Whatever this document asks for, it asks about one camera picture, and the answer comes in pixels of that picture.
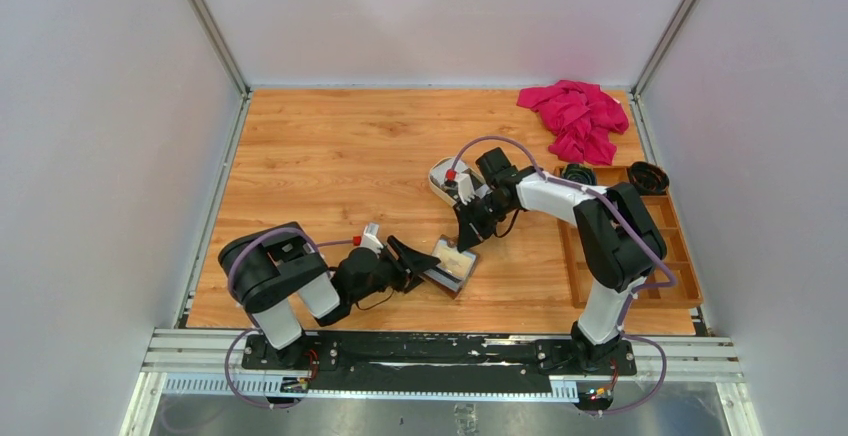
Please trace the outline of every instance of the pink cloth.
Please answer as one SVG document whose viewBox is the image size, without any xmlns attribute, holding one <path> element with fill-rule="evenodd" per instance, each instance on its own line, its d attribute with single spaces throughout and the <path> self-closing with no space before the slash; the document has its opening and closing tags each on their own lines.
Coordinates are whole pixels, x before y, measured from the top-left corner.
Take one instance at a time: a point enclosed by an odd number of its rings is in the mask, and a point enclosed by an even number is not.
<svg viewBox="0 0 848 436">
<path fill-rule="evenodd" d="M 609 132 L 624 133 L 630 126 L 618 101 L 597 84 L 562 80 L 553 86 L 522 89 L 518 106 L 539 114 L 556 140 L 548 151 L 569 163 L 611 165 L 616 147 Z"/>
</svg>

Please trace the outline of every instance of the wooden compartment organizer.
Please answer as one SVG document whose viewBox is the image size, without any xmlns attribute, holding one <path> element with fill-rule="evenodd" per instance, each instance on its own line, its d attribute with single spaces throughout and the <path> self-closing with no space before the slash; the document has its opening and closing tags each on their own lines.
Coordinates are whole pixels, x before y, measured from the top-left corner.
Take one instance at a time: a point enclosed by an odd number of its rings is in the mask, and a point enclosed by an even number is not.
<svg viewBox="0 0 848 436">
<path fill-rule="evenodd" d="M 601 186 L 612 186 L 627 181 L 627 167 L 610 166 L 592 168 Z M 642 201 L 654 219 L 665 239 L 668 254 L 663 260 L 677 276 L 678 284 L 672 288 L 649 289 L 639 293 L 639 298 L 633 302 L 636 308 L 694 308 L 704 302 L 701 287 L 695 270 L 692 268 L 689 251 L 680 231 L 680 223 L 674 211 L 674 205 L 669 196 L 642 196 Z M 592 289 L 592 274 L 586 264 L 583 246 L 577 228 L 564 221 L 559 222 L 559 232 L 565 253 L 565 264 L 568 269 L 568 280 L 571 285 L 571 302 L 575 308 L 586 307 L 589 291 Z M 666 276 L 660 271 L 654 271 L 648 277 L 648 282 Z"/>
</svg>

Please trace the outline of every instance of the brown box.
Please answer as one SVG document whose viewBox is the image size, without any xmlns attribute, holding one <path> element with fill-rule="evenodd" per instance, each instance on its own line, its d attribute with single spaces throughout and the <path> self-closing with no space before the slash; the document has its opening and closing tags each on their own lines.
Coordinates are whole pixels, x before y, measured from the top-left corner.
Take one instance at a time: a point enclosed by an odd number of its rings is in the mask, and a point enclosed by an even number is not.
<svg viewBox="0 0 848 436">
<path fill-rule="evenodd" d="M 598 177 L 598 184 L 612 186 L 616 183 L 627 181 L 627 168 L 624 166 L 610 166 L 592 168 Z M 557 168 L 554 174 L 559 174 L 561 168 Z M 668 254 L 663 260 L 675 273 L 678 284 L 672 288 L 649 289 L 639 293 L 639 298 L 633 301 L 635 308 L 694 308 L 704 302 L 701 287 L 695 270 L 692 268 L 689 251 L 686 249 L 686 241 L 680 231 L 680 223 L 671 197 L 666 196 L 642 196 L 645 207 L 654 219 L 657 227 L 665 239 Z M 580 236 L 577 228 L 565 221 L 559 221 L 559 233 L 562 239 L 563 253 L 565 254 L 565 265 L 568 269 L 568 279 L 571 285 L 571 303 L 575 308 L 584 308 L 589 300 L 589 291 L 592 289 L 592 274 L 586 265 L 586 256 L 580 244 Z M 654 282 L 654 278 L 663 280 L 665 275 L 661 271 L 654 271 L 648 277 L 648 282 Z"/>
</svg>

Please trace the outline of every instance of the white wall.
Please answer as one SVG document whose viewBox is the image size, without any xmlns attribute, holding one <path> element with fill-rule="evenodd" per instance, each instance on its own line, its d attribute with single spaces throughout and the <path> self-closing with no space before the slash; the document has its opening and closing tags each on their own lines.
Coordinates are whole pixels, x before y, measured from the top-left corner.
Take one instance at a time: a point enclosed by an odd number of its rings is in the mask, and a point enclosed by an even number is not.
<svg viewBox="0 0 848 436">
<path fill-rule="evenodd" d="M 646 95 L 768 435 L 844 434 L 848 0 L 703 0 Z"/>
<path fill-rule="evenodd" d="M 0 0 L 0 433 L 117 433 L 236 111 L 186 0 Z"/>
<path fill-rule="evenodd" d="M 206 0 L 259 85 L 631 84 L 680 0 Z"/>
</svg>

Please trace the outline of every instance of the wooden tabletop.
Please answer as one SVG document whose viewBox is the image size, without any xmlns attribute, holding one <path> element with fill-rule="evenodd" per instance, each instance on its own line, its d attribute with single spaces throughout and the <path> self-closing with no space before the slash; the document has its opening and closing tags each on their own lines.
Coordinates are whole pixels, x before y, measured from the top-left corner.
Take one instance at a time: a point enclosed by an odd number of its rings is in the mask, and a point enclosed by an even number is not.
<svg viewBox="0 0 848 436">
<path fill-rule="evenodd" d="M 610 91 L 628 114 L 627 94 Z M 543 167 L 561 164 L 547 151 L 554 136 L 538 116 L 518 108 L 515 90 L 259 90 L 254 93 L 221 210 L 212 234 L 189 327 L 246 327 L 226 290 L 216 257 L 240 236 L 297 221 L 316 241 L 350 238 L 369 222 L 425 253 L 440 235 L 456 236 L 453 211 L 427 185 L 430 168 L 469 140 L 514 138 Z M 635 125 L 611 135 L 614 164 L 644 159 Z M 481 143 L 463 157 L 473 164 L 495 146 Z M 501 144 L 516 166 L 527 164 Z M 336 265 L 350 246 L 324 248 Z M 557 221 L 522 213 L 504 239 L 474 248 L 480 262 L 454 300 L 431 283 L 397 294 L 368 311 L 354 309 L 340 329 L 567 333 L 582 310 L 571 306 Z M 362 302 L 380 301 L 375 294 Z M 317 324 L 296 296 L 305 328 Z M 686 310 L 632 310 L 627 329 L 692 334 Z"/>
</svg>

